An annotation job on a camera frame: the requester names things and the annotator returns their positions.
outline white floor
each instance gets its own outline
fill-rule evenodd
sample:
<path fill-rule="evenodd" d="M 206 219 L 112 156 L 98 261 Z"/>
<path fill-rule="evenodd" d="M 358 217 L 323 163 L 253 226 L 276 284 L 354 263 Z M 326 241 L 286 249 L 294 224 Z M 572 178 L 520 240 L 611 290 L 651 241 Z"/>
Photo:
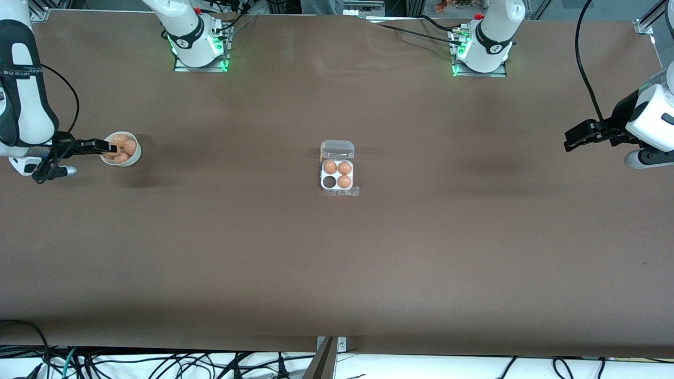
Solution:
<path fill-rule="evenodd" d="M 285 357 L 305 355 L 306 353 L 285 353 Z M 97 361 L 115 359 L 132 361 L 150 357 L 167 357 L 168 355 L 117 355 L 106 356 Z M 226 365 L 234 357 L 233 353 L 212 354 L 215 364 Z M 242 366 L 255 366 L 267 361 L 275 361 L 277 353 L 256 353 L 241 362 Z M 421 355 L 374 355 L 374 354 L 350 354 L 344 353 L 338 356 L 335 379 L 353 379 L 365 375 L 363 379 L 392 379 L 392 378 L 424 378 L 424 379 L 495 379 L 510 361 L 507 357 L 442 357 Z M 55 363 L 63 365 L 60 359 Z M 289 372 L 303 370 L 309 365 L 310 359 L 287 361 L 286 368 Z M 566 360 L 571 368 L 575 379 L 593 379 L 599 371 L 600 362 L 590 360 Z M 38 364 L 39 358 L 14 358 L 0 359 L 0 379 L 14 379 L 27 376 Z M 157 361 L 143 363 L 102 363 L 100 368 L 105 374 L 113 379 L 148 379 L 158 365 Z M 561 364 L 560 371 L 565 374 Z M 278 369 L 277 363 L 270 368 Z M 162 379 L 176 378 L 177 365 L 167 371 Z M 186 371 L 184 379 L 208 379 L 212 373 L 205 369 L 194 368 Z M 271 370 L 255 370 L 245 378 L 262 379 L 273 376 Z M 38 379 L 46 376 L 45 367 L 42 367 Z M 59 379 L 61 376 L 52 370 L 51 378 Z M 603 372 L 603 379 L 664 379 L 674 377 L 674 364 L 631 362 L 631 361 L 607 361 Z M 225 379 L 232 379 L 230 372 Z M 510 371 L 507 379 L 546 379 L 557 378 L 552 368 L 552 359 L 547 358 L 518 358 Z"/>

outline metal frame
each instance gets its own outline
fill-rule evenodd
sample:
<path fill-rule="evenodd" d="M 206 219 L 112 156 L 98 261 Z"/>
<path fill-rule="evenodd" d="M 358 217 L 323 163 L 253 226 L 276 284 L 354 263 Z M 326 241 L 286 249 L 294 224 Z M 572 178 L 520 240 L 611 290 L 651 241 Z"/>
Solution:
<path fill-rule="evenodd" d="M 313 356 L 302 379 L 333 379 L 335 365 L 337 364 L 337 353 L 340 348 L 346 351 L 346 337 L 323 337 L 323 340 L 319 340 L 318 344 L 318 351 Z"/>
<path fill-rule="evenodd" d="M 420 16 L 423 13 L 426 0 L 407 0 L 407 16 Z"/>
<path fill-rule="evenodd" d="M 73 0 L 28 0 L 30 20 L 33 22 L 45 22 L 52 8 L 69 8 Z"/>
<path fill-rule="evenodd" d="M 653 34 L 651 26 L 658 20 L 667 9 L 668 0 L 659 0 L 643 16 L 633 21 L 634 31 L 637 34 Z"/>
<path fill-rule="evenodd" d="M 531 0 L 527 1 L 527 3 L 530 7 L 531 6 Z M 543 13 L 545 13 L 545 10 L 548 8 L 548 5 L 550 5 L 550 3 L 552 3 L 552 0 L 543 0 L 543 2 L 541 3 L 541 6 L 538 9 L 536 9 L 536 11 L 534 12 L 534 14 L 531 15 L 531 17 L 529 17 L 529 20 L 540 20 L 541 16 L 543 15 Z"/>

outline white bowl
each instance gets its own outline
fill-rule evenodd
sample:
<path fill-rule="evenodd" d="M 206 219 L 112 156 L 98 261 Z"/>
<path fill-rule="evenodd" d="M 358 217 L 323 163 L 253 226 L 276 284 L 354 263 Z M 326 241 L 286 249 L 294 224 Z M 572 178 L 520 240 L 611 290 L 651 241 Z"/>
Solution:
<path fill-rule="evenodd" d="M 105 140 L 107 142 L 112 143 L 113 137 L 115 136 L 115 134 L 123 134 L 123 135 L 131 138 L 132 140 L 134 140 L 135 145 L 136 145 L 135 152 L 133 153 L 133 155 L 131 155 L 129 157 L 129 160 L 124 162 L 124 163 L 115 163 L 115 161 L 113 159 L 108 159 L 108 158 L 104 157 L 103 154 L 100 155 L 100 159 L 110 166 L 117 166 L 117 167 L 128 167 L 128 166 L 131 166 L 132 164 L 138 162 L 138 159 L 140 158 L 140 154 L 141 154 L 140 143 L 138 143 L 138 139 L 133 134 L 131 134 L 129 132 L 115 132 L 115 133 L 112 133 L 111 135 L 107 136 L 105 138 Z"/>

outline person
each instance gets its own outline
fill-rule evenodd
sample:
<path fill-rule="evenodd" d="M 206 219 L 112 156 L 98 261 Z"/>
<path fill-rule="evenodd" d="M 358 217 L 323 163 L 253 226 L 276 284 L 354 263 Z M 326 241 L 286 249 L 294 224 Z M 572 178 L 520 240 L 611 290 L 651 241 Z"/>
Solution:
<path fill-rule="evenodd" d="M 344 12 L 344 0 L 300 0 L 302 14 L 342 14 Z"/>

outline bowl of eggs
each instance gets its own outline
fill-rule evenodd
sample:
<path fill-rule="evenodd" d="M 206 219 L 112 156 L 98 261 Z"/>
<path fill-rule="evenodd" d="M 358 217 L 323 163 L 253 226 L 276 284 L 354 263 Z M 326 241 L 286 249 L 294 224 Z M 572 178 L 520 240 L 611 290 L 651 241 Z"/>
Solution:
<path fill-rule="evenodd" d="M 141 149 L 136 137 L 129 132 L 115 132 L 105 138 L 117 147 L 116 152 L 104 152 L 100 159 L 110 166 L 128 167 L 138 162 Z"/>

